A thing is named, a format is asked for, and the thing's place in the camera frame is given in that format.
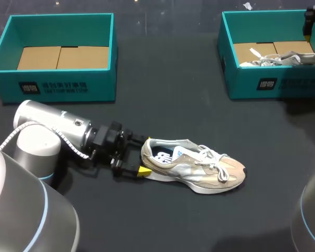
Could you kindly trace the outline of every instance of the brown cardboard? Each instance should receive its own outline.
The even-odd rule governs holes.
[[[295,51],[301,54],[314,53],[310,44],[306,41],[274,42],[274,46],[279,55],[288,53],[289,51]]]
[[[57,69],[107,68],[108,62],[109,47],[62,47]]]
[[[17,70],[56,69],[60,46],[25,47]]]
[[[259,60],[259,58],[250,51],[250,48],[253,48],[257,52],[259,52],[262,56],[277,53],[275,51],[275,47],[273,43],[243,43],[243,44],[234,44],[234,47],[235,47],[239,64],[248,62],[248,61]]]

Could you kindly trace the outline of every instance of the gray robot cylinder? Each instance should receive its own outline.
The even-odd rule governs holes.
[[[315,252],[315,175],[301,194],[291,222],[291,235],[298,252]]]
[[[85,148],[92,130],[91,121],[86,118],[31,100],[24,101],[16,110],[14,129],[28,121],[55,126],[80,151]]]
[[[50,184],[61,147],[60,138],[42,125],[24,128],[17,139],[14,160]]]
[[[74,252],[79,232],[73,206],[0,152],[0,251]]]

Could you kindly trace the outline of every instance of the white paper scrap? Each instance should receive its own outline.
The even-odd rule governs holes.
[[[243,5],[244,5],[244,6],[245,6],[245,8],[247,8],[249,11],[250,11],[250,10],[252,10],[252,6],[250,5],[250,3],[249,3],[249,2],[244,3]]]

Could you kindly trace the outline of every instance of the sneaker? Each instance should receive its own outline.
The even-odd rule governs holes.
[[[189,140],[148,139],[141,159],[152,170],[147,179],[179,181],[201,194],[231,190],[245,179],[246,169],[241,163]]]
[[[241,63],[241,67],[268,67],[268,66],[298,66],[298,65],[315,65],[315,53],[314,54],[300,54],[295,51],[289,51],[283,55],[266,55],[255,51],[253,48],[250,51],[259,58],[259,60],[249,61]]]

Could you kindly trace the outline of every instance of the shoe insole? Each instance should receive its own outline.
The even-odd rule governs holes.
[[[161,146],[152,148],[154,159],[161,164],[169,164],[172,162],[173,150]]]

